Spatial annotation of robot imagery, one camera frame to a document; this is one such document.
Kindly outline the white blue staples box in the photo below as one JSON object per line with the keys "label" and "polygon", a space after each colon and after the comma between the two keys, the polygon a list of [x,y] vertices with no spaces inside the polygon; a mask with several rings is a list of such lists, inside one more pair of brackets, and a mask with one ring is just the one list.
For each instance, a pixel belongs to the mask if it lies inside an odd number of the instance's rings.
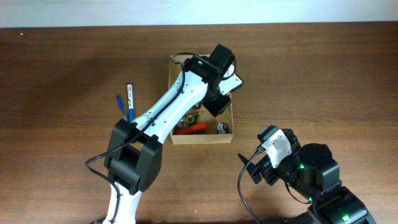
{"label": "white blue staples box", "polygon": [[219,123],[217,125],[216,134],[228,134],[228,133],[229,133],[229,127],[227,124]]}

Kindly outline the orange red stapler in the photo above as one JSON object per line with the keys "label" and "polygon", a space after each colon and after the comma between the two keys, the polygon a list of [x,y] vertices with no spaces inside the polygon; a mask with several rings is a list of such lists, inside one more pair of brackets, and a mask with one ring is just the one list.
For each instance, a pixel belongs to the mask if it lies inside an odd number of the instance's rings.
{"label": "orange red stapler", "polygon": [[206,123],[198,123],[198,124],[191,125],[187,128],[178,129],[176,131],[176,134],[177,135],[196,134],[196,133],[206,131],[207,127],[208,127],[208,125]]}

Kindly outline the brown cardboard box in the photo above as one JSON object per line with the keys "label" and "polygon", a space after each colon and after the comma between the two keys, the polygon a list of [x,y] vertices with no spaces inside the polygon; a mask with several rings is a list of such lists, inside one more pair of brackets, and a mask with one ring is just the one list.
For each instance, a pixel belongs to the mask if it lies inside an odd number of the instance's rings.
{"label": "brown cardboard box", "polygon": [[[231,143],[234,136],[232,104],[230,104],[225,109],[225,111],[217,117],[211,115],[211,113],[204,106],[201,106],[200,109],[190,108],[185,114],[188,115],[197,112],[202,112],[202,114],[199,115],[199,117],[195,121],[196,124],[206,123],[207,129],[204,132],[198,134],[179,135],[177,134],[177,126],[175,126],[172,132],[169,134],[173,145]],[[227,125],[228,132],[226,134],[216,133],[219,124]]]}

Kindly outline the black yellow correction tape dispenser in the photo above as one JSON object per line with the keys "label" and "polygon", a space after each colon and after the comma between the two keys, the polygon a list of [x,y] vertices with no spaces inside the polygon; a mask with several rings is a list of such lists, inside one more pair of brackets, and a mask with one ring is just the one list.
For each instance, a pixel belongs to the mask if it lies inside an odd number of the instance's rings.
{"label": "black yellow correction tape dispenser", "polygon": [[190,125],[192,125],[195,120],[202,114],[202,111],[196,112],[196,113],[191,113],[188,114],[186,116],[184,116],[183,118],[180,119],[180,121],[177,123],[177,127],[179,129],[183,129],[183,128],[187,128]]}

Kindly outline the white blue marker pen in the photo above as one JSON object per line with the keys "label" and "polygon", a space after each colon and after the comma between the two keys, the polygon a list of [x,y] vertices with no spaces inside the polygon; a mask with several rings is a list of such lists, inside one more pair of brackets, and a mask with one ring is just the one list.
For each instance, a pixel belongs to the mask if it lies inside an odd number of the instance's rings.
{"label": "white blue marker pen", "polygon": [[134,116],[134,95],[133,95],[133,85],[132,83],[127,84],[127,99],[128,99],[128,110],[129,110],[129,122],[131,123]]}

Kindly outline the blue ballpoint pen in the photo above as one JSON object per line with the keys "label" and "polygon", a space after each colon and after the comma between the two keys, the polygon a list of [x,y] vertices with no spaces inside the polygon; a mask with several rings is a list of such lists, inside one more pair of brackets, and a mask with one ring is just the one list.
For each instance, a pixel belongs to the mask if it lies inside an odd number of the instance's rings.
{"label": "blue ballpoint pen", "polygon": [[128,121],[125,109],[124,109],[124,103],[122,98],[119,95],[116,95],[116,100],[118,102],[119,110],[121,111],[122,117],[124,120]]}

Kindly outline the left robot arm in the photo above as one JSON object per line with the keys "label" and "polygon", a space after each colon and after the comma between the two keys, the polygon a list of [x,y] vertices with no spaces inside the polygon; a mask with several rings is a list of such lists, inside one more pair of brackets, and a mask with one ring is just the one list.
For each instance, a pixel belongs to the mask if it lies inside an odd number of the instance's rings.
{"label": "left robot arm", "polygon": [[90,172],[107,181],[111,198],[107,216],[98,223],[135,223],[143,192],[155,181],[162,164],[162,148],[177,123],[196,104],[214,117],[231,104],[229,92],[242,87],[232,50],[218,44],[209,56],[188,53],[174,84],[160,100],[132,121],[120,119],[114,126],[106,152],[85,162],[85,167],[104,160],[106,175]]}

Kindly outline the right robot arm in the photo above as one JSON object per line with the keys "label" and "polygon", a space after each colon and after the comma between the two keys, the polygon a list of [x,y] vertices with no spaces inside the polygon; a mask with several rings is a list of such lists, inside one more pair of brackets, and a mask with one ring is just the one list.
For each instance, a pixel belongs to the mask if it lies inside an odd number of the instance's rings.
{"label": "right robot arm", "polygon": [[274,223],[376,224],[365,204],[340,180],[340,167],[326,144],[300,145],[292,129],[268,125],[258,136],[260,145],[249,158],[240,155],[242,172],[255,184],[284,182],[288,192],[305,198],[307,211]]}

